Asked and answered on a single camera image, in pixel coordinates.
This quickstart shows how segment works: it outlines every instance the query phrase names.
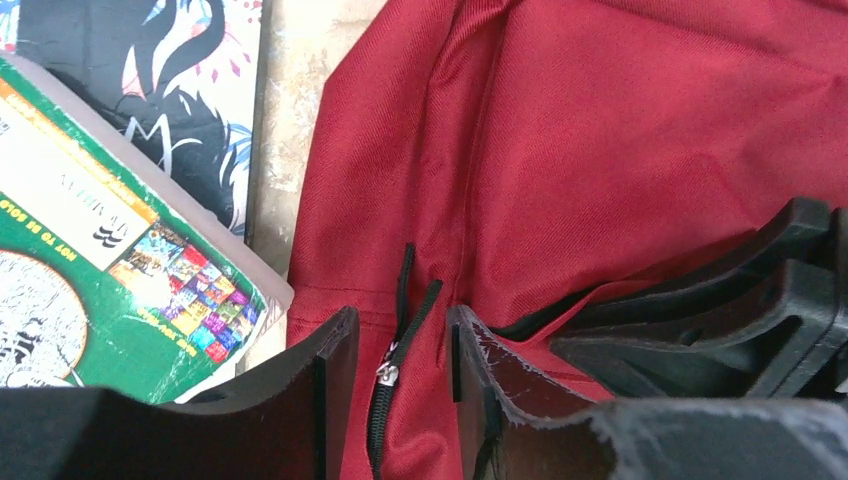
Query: red fabric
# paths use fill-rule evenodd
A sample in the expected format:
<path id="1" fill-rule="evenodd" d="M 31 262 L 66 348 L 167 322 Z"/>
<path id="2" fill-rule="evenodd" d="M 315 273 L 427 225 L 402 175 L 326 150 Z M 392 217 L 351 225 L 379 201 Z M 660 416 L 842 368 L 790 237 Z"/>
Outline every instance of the red fabric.
<path id="1" fill-rule="evenodd" d="M 508 325 L 678 274 L 794 195 L 848 205 L 846 73 L 840 0 L 389 0 L 327 82 L 290 274 L 292 343 L 362 313 L 342 477 L 371 478 L 407 242 L 413 303 L 445 288 L 401 369 L 384 478 L 458 479 L 446 308 Z M 571 313 L 513 346 L 603 397 L 545 353 Z"/>

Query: marble floor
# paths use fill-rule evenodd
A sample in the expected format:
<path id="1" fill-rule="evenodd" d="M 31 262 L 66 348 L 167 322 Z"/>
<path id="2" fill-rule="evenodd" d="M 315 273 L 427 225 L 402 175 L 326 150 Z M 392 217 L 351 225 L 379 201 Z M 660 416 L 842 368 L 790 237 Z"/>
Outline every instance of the marble floor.
<path id="1" fill-rule="evenodd" d="M 385 0 L 273 1 L 253 248 L 285 275 L 324 82 Z M 259 339 L 244 367 L 283 348 L 283 323 Z"/>

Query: black zipper tape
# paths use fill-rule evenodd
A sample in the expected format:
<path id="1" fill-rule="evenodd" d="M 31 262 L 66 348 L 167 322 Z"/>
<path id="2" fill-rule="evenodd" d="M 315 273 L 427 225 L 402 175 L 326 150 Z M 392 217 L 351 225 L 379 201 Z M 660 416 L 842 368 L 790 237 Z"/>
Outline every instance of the black zipper tape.
<path id="1" fill-rule="evenodd" d="M 368 457 L 371 461 L 371 472 L 375 480 L 382 478 L 381 468 L 383 465 L 383 446 L 386 440 L 386 427 L 389 421 L 389 411 L 394 399 L 395 389 L 400 379 L 401 367 L 403 366 L 409 348 L 415 340 L 418 330 L 424 324 L 424 320 L 430 314 L 439 293 L 442 290 L 442 281 L 433 280 L 427 287 L 424 301 L 411 321 L 409 317 L 409 299 L 407 290 L 409 288 L 409 277 L 412 271 L 412 263 L 415 258 L 415 248 L 412 244 L 406 246 L 403 268 L 398 279 L 398 301 L 397 322 L 398 328 L 395 338 L 386 354 L 383 362 L 377 369 L 377 384 L 371 396 L 371 407 L 368 411 L 367 448 Z"/>
<path id="2" fill-rule="evenodd" d="M 564 315 L 565 312 L 571 310 L 597 288 L 597 286 L 594 286 L 566 295 L 547 307 L 521 317 L 512 325 L 500 328 L 489 327 L 489 330 L 495 335 L 513 342 L 529 340 L 533 335 L 550 325 L 551 322 Z"/>

